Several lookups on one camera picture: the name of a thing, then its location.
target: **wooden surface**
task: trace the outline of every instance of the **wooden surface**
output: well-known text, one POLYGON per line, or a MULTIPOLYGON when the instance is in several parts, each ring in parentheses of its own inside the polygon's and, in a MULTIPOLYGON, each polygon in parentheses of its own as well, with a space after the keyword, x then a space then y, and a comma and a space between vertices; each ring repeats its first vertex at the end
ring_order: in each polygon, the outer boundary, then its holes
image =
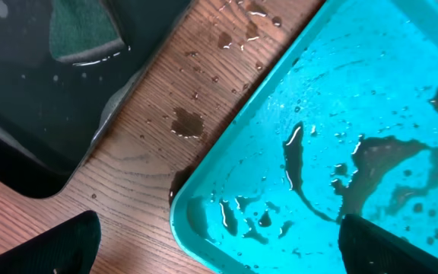
POLYGON ((170 233, 170 184, 177 170, 204 157, 320 2, 260 0, 268 12, 263 18, 247 14, 250 1, 200 0, 59 195, 27 199, 0 183, 0 253, 93 209, 103 232, 93 272, 208 272, 170 233), (271 22, 274 16, 281 18, 281 27, 271 22), (249 21, 257 24, 259 39, 245 42, 249 21), (218 47, 223 32, 232 36, 230 49, 218 47), (260 70, 258 62, 265 64, 260 70), (177 107, 202 116, 200 138, 170 131, 177 107))

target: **sponge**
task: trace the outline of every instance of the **sponge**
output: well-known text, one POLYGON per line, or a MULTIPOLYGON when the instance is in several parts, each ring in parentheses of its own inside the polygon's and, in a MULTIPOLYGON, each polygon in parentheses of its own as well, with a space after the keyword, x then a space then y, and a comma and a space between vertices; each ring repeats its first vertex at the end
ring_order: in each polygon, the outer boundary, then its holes
POLYGON ((125 48, 112 3, 52 0, 49 48, 60 62, 92 62, 125 48))

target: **blue plastic surface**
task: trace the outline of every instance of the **blue plastic surface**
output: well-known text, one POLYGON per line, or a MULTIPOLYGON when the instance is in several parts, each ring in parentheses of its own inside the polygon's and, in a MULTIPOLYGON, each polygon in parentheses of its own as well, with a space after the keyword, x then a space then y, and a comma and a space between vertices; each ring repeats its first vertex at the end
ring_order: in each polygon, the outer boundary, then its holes
POLYGON ((348 185, 360 134, 430 147, 382 177, 362 216, 438 256, 438 187, 387 210, 398 186, 427 183, 437 89, 437 1, 327 1, 178 193, 174 237, 215 272, 345 273, 339 226, 314 215, 285 173, 284 143, 302 122, 302 190, 331 219, 342 204, 332 173, 346 163, 337 178, 348 185), (265 210, 271 225, 262 227, 265 210), (259 238, 248 237, 252 223, 259 238))

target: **blue tray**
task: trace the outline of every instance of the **blue tray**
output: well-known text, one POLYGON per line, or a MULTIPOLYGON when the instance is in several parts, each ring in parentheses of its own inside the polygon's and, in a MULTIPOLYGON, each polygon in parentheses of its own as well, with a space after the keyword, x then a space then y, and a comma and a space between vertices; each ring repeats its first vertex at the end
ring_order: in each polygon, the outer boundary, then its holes
POLYGON ((170 223, 215 272, 332 274, 345 272, 345 213, 438 256, 435 0, 327 1, 178 193, 170 223))

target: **tray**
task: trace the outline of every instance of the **tray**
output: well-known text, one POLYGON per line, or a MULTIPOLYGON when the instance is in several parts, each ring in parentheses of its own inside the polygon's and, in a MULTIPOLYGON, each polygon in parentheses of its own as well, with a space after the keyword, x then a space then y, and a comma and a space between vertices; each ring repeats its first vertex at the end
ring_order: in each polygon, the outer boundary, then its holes
POLYGON ((330 0, 175 198, 215 272, 344 273, 361 214, 438 256, 438 2, 330 0))

